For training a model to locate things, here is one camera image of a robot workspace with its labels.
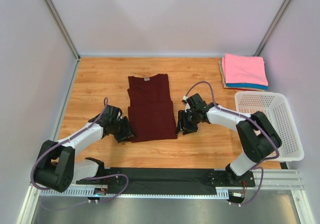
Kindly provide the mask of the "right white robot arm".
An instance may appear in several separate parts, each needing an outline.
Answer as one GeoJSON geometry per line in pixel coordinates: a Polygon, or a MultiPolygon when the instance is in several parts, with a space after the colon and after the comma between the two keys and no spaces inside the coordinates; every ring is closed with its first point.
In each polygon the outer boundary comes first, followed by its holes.
{"type": "Polygon", "coordinates": [[[184,96],[185,109],[178,111],[176,133],[197,132],[199,123],[216,124],[238,133],[242,153],[225,168],[230,181],[243,177],[273,152],[278,154],[282,140],[266,115],[226,109],[216,103],[206,103],[199,94],[184,96]]]}

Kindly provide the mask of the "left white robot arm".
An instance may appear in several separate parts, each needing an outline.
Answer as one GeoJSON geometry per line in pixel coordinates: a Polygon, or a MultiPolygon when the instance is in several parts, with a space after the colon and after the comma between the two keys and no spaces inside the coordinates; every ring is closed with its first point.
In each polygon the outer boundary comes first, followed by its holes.
{"type": "Polygon", "coordinates": [[[31,183],[40,190],[64,192],[73,182],[96,178],[103,167],[102,161],[89,157],[75,163],[75,158],[91,144],[109,135],[118,143],[136,137],[122,110],[105,105],[99,115],[74,134],[59,141],[47,140],[42,144],[31,169],[31,183]]]}

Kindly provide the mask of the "maroon t-shirt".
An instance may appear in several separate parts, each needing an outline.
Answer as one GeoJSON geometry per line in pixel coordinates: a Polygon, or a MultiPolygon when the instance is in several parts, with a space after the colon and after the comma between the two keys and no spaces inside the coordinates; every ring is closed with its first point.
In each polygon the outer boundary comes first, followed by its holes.
{"type": "Polygon", "coordinates": [[[132,143],[176,139],[174,105],[168,74],[128,77],[128,118],[136,135],[132,143]]]}

